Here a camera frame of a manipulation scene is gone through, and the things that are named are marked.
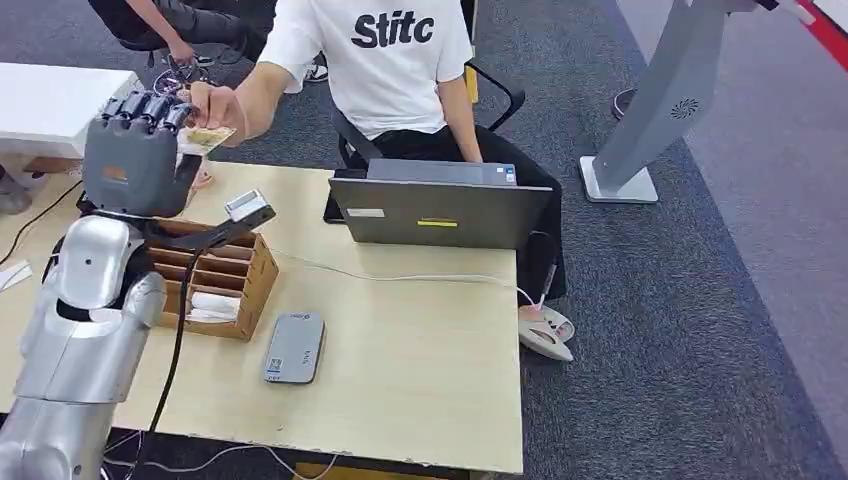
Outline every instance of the human arm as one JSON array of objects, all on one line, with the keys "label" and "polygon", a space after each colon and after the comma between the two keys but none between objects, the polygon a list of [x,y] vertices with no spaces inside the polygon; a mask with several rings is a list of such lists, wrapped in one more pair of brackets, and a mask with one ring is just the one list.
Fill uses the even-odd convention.
[{"label": "human arm", "polygon": [[463,77],[465,63],[471,60],[473,52],[460,1],[446,2],[442,15],[446,21],[441,23],[445,30],[440,32],[442,50],[436,69],[436,82],[445,123],[459,145],[462,158],[466,162],[482,162],[471,98]]},{"label": "human arm", "polygon": [[262,135],[271,126],[282,94],[297,93],[312,58],[321,49],[319,29],[307,0],[277,2],[274,29],[253,71],[233,91],[227,87],[192,84],[200,127],[236,129],[224,145],[236,146]]},{"label": "human arm", "polygon": [[292,83],[288,70],[267,62],[258,63],[235,91],[195,82],[191,85],[191,102],[197,107],[195,125],[234,128],[236,133],[225,143],[228,147],[258,137],[271,127],[277,103]]},{"label": "human arm", "polygon": [[453,80],[439,83],[439,99],[445,114],[445,122],[459,145],[462,158],[466,162],[482,162],[480,145],[477,143],[474,112],[471,99],[465,86],[465,78],[459,76]]},{"label": "human arm", "polygon": [[162,37],[162,40],[165,40],[174,60],[178,62],[191,60],[191,57],[194,56],[194,50],[180,37],[177,31],[174,30],[174,27],[168,23],[168,20],[156,8],[152,0],[126,0],[126,2],[144,20],[144,23]]}]

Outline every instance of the person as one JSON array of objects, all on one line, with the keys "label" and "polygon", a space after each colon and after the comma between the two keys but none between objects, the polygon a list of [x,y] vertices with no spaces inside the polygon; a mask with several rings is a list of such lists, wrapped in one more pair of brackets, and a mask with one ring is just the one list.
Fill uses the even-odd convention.
[{"label": "person", "polygon": [[555,314],[547,307],[540,313],[532,303],[542,297],[551,272],[547,298],[565,293],[562,190],[524,152],[475,126],[463,76],[472,50],[460,0],[280,1],[265,50],[235,91],[191,85],[195,123],[235,128],[227,146],[265,133],[281,96],[302,89],[319,51],[337,108],[386,157],[508,163],[519,184],[553,189],[538,232],[518,254],[518,285],[534,302],[518,298],[523,319]]},{"label": "person", "polygon": [[[267,40],[260,28],[214,10],[207,0],[89,0],[89,4],[116,38],[140,44],[162,41],[177,63],[195,58],[192,43],[228,45],[255,62]],[[306,81],[326,79],[326,67],[309,65]]]}]

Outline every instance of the printed text on t-shirt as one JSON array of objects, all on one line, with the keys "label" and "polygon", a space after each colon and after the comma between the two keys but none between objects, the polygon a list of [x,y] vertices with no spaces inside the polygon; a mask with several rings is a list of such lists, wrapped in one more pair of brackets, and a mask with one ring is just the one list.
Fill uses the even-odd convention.
[{"label": "printed text on t-shirt", "polygon": [[436,21],[430,17],[416,19],[415,12],[395,10],[392,18],[388,13],[362,15],[356,21],[356,33],[359,37],[351,38],[354,45],[361,48],[388,47],[398,41],[410,43],[427,43],[433,38],[433,27]]}]

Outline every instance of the red stripe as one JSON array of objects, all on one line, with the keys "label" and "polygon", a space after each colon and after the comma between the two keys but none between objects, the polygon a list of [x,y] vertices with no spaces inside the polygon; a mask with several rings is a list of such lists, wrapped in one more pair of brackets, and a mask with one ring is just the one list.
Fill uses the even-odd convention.
[{"label": "red stripe", "polygon": [[842,65],[842,68],[848,71],[848,34],[836,26],[812,1],[797,1],[816,17],[816,21],[807,29],[827,48],[833,58]]}]

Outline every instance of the black pants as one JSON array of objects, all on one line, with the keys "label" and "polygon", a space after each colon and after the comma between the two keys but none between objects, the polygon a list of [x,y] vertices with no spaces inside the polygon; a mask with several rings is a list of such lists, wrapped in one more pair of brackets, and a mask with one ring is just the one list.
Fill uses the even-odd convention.
[{"label": "black pants", "polygon": [[[483,161],[515,165],[516,180],[519,185],[553,189],[553,194],[535,227],[539,233],[534,232],[525,248],[518,252],[518,286],[530,294],[534,302],[538,302],[544,292],[551,265],[556,263],[556,271],[547,298],[561,297],[565,294],[561,229],[562,187],[533,159],[495,133],[483,127],[477,127],[477,141],[480,144]],[[377,137],[374,144],[387,158],[462,161],[462,153],[448,127],[434,134],[411,130],[387,132]],[[362,167],[365,167],[361,157],[359,161],[363,162]],[[518,296],[519,305],[528,303],[523,295]]]},{"label": "black pants", "polygon": [[[205,0],[153,0],[153,3],[180,38],[187,43],[227,45],[242,52],[253,62],[265,48],[267,35],[264,32],[235,15],[208,9]],[[149,28],[137,38],[126,40],[134,43],[164,43],[164,40]]]}]

